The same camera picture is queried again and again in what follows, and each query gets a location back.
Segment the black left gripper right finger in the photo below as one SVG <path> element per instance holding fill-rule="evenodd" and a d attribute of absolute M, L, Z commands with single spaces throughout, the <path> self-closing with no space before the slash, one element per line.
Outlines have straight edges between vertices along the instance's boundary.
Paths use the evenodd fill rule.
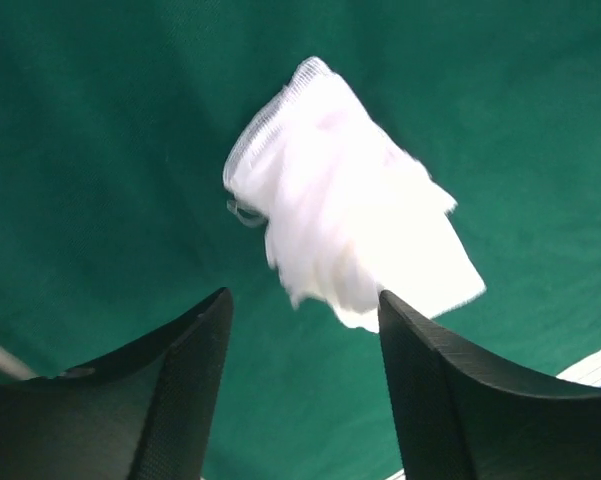
<path fill-rule="evenodd" d="M 504 359 L 379 297 L 380 343 L 408 479 L 601 479 L 601 388 Z"/>

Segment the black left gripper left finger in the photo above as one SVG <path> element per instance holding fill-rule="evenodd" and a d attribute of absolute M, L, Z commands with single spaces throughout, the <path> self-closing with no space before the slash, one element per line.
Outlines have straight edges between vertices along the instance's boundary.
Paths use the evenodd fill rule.
<path fill-rule="evenodd" d="M 55 377 L 0 384 L 0 479 L 198 479 L 233 298 Z"/>

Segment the white gauze pad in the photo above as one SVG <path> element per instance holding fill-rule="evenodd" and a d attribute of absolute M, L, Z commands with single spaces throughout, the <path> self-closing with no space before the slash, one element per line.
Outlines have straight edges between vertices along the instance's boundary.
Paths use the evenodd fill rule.
<path fill-rule="evenodd" d="M 374 333 L 383 290 L 427 317 L 485 292 L 450 222 L 456 200 L 318 57 L 241 133 L 223 184 L 243 223 L 265 225 L 267 263 L 293 306 L 316 299 Z"/>

